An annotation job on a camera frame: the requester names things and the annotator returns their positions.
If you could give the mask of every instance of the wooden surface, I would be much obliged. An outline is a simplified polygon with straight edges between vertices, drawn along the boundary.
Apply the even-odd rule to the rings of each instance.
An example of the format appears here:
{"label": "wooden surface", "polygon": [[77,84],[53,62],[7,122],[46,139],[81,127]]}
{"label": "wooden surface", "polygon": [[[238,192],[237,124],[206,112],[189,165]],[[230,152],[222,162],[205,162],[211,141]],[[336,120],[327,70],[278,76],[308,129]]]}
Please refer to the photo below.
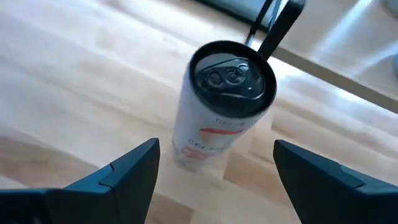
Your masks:
{"label": "wooden surface", "polygon": [[[133,2],[142,14],[129,12]],[[299,223],[271,156],[274,139],[398,185],[398,115],[275,58],[270,113],[204,171],[176,165],[170,143],[188,59],[204,42],[247,32],[214,22],[211,10],[189,17],[201,7],[185,4],[2,1],[1,188],[66,186],[152,137],[161,159],[147,223]]]}
{"label": "wooden surface", "polygon": [[274,56],[398,113],[398,17],[384,0],[307,0]]}
{"label": "wooden surface", "polygon": [[[249,30],[194,0],[98,1],[193,45],[242,42]],[[259,32],[253,47],[263,39]],[[382,0],[307,0],[274,56],[398,113],[398,79],[392,71],[396,53],[398,19]]]}

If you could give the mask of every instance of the can label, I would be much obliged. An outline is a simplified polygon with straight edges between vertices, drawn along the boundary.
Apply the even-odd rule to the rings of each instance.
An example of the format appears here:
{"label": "can label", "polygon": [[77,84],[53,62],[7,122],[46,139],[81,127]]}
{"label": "can label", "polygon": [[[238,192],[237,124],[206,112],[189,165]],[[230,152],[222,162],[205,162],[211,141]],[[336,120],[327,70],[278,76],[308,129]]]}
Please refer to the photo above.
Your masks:
{"label": "can label", "polygon": [[179,161],[203,162],[221,154],[264,113],[239,119],[213,112],[193,92],[187,71],[183,78],[173,136]]}

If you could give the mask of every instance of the pull tab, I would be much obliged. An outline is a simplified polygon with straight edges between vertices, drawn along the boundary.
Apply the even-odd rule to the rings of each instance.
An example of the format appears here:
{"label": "pull tab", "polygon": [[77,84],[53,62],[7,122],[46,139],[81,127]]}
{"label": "pull tab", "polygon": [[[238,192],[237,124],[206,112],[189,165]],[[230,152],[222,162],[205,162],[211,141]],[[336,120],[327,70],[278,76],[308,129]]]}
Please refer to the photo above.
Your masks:
{"label": "pull tab", "polygon": [[242,57],[209,65],[195,76],[200,90],[209,97],[255,100],[264,92],[264,80],[258,68]]}
{"label": "pull tab", "polygon": [[[272,0],[266,0],[266,2],[264,3],[258,17],[256,18],[255,23],[252,25],[249,31],[249,35],[245,43],[246,45],[251,44],[252,39],[254,38],[254,34],[260,27],[261,21],[263,20],[269,6],[271,5],[271,2]],[[268,60],[268,58],[272,55],[274,50],[285,37],[286,33],[292,27],[293,23],[297,20],[297,18],[303,11],[304,5],[305,0],[289,0],[283,10],[280,12],[278,18],[275,20],[274,24],[272,24],[272,20],[275,18],[275,12],[273,12],[273,18],[271,18],[268,35],[261,43],[261,46],[257,51],[264,58],[264,60]]]}

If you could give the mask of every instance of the white can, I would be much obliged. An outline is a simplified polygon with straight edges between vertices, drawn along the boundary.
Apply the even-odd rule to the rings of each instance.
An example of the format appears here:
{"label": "white can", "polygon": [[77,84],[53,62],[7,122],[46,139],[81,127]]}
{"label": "white can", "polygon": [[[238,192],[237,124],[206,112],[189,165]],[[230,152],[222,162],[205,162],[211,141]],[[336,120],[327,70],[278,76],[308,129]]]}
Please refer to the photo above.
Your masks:
{"label": "white can", "polygon": [[[257,74],[264,83],[257,80]],[[262,98],[252,97],[260,93],[252,90],[256,87],[262,89]],[[275,75],[253,49],[230,41],[201,47],[188,64],[178,103],[173,145],[179,163],[197,169],[227,150],[264,116],[275,94]]]}

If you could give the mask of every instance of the floor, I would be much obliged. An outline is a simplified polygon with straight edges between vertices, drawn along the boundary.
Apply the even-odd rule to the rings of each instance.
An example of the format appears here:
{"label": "floor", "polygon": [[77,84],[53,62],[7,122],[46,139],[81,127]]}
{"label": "floor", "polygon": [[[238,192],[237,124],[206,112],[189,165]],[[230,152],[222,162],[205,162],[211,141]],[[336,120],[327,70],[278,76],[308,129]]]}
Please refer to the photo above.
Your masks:
{"label": "floor", "polygon": [[[147,223],[299,223],[273,162],[275,139],[398,185],[398,115],[275,58],[269,114],[216,164],[181,169],[170,140],[199,43],[104,2],[1,4],[0,188],[66,186],[154,136],[162,155]],[[204,42],[246,33],[244,24],[217,34],[191,20]]]}

